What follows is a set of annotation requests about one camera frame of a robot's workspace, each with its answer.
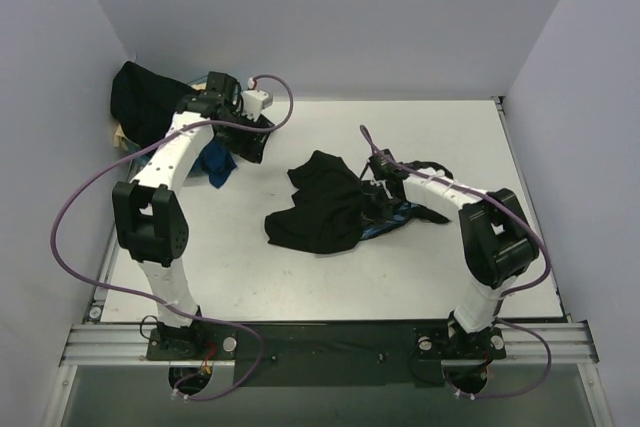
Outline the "aluminium frame rail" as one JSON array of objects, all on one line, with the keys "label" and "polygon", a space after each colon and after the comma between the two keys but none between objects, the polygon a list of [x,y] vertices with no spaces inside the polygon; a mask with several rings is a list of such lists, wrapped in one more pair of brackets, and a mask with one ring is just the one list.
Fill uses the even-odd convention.
[{"label": "aluminium frame rail", "polygon": [[[521,364],[543,364],[547,344],[552,363],[596,364],[599,355],[590,327],[579,323],[532,323],[518,329],[500,327],[505,360]],[[71,328],[63,350],[62,366],[134,366],[147,363],[195,367],[198,360],[153,360],[147,354],[148,341],[134,324],[80,324]]]}]

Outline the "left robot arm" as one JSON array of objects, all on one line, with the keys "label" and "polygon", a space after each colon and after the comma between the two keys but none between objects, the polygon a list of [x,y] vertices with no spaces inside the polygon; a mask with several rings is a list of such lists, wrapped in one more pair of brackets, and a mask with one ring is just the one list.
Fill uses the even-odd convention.
[{"label": "left robot arm", "polygon": [[177,102],[165,137],[151,160],[132,181],[117,183],[112,204],[120,247],[129,252],[144,272],[151,293],[158,297],[157,345],[173,349],[184,359],[199,356],[205,348],[201,313],[191,295],[182,255],[189,227],[177,193],[202,150],[214,139],[205,119],[256,126],[273,96],[257,88],[241,90],[223,74],[210,73],[206,89],[185,94]]}]

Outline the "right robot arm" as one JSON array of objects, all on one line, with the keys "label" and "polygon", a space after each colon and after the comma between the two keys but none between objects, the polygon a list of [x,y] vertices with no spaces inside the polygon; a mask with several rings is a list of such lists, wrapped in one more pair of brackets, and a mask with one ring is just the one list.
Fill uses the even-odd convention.
[{"label": "right robot arm", "polygon": [[491,338],[506,292],[540,253],[516,194],[473,189],[436,162],[397,163],[387,149],[372,154],[367,169],[391,200],[459,226],[470,282],[447,320],[446,343],[469,356]]}]

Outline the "black graphic t shirt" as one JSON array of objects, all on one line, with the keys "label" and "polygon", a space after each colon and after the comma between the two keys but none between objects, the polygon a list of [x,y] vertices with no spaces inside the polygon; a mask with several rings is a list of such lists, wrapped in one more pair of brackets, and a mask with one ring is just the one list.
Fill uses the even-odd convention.
[{"label": "black graphic t shirt", "polygon": [[[268,243],[318,255],[349,251],[362,241],[390,233],[414,219],[446,225],[450,219],[429,208],[410,202],[402,182],[408,174],[371,156],[357,175],[340,157],[314,151],[303,165],[287,172],[296,189],[293,206],[265,217]],[[362,216],[362,180],[383,182],[387,191],[400,200],[391,221],[367,222]]]}]

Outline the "teal plastic basket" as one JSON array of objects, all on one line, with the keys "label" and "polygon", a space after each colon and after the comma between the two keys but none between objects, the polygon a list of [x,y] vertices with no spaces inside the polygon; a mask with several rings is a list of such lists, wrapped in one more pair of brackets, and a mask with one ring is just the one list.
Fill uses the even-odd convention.
[{"label": "teal plastic basket", "polygon": [[[188,85],[190,87],[196,89],[196,90],[203,90],[205,88],[205,85],[206,85],[206,77],[202,76],[202,77],[196,78],[196,79],[192,80],[191,82],[189,82]],[[129,151],[128,152],[124,151],[124,152],[127,155],[129,155],[129,154],[138,152],[140,149],[141,149],[141,147],[136,142],[134,142],[133,140],[129,139]],[[133,160],[133,164],[136,166],[136,168],[138,170],[141,170],[144,166],[146,166],[150,162],[151,157],[153,156],[153,154],[154,154],[154,151],[151,151],[150,153],[146,153],[144,155],[136,157]]]}]

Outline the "cream t shirt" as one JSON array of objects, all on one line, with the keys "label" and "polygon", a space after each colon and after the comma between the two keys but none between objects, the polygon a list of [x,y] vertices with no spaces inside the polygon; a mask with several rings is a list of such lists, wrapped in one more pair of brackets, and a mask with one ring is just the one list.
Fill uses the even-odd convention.
[{"label": "cream t shirt", "polygon": [[129,151],[129,139],[126,137],[120,123],[116,124],[112,139],[114,147],[122,149],[125,152]]}]

